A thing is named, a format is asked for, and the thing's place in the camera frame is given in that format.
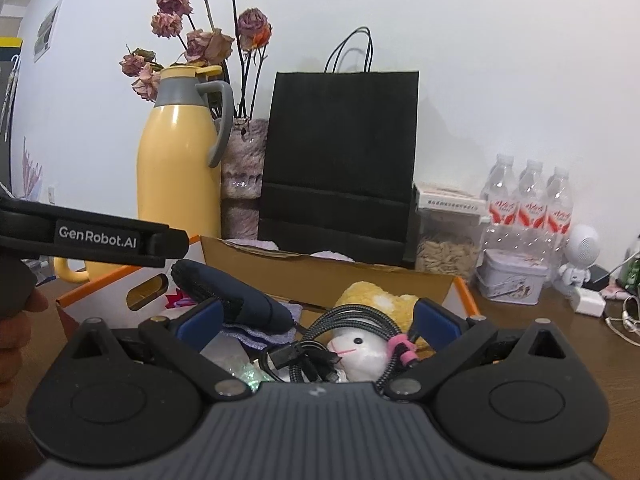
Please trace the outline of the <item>person left hand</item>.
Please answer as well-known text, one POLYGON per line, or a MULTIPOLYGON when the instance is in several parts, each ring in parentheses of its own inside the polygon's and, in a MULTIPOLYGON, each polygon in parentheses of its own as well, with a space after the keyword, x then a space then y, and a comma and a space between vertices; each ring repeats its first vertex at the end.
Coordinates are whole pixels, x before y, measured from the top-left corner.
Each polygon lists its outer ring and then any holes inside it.
POLYGON ((14 393, 14 378, 22 367, 22 349, 32 338, 32 326, 27 312, 37 313, 47 310, 48 300, 38 290, 29 295, 25 307, 1 321, 0 339, 0 406, 4 408, 14 393))

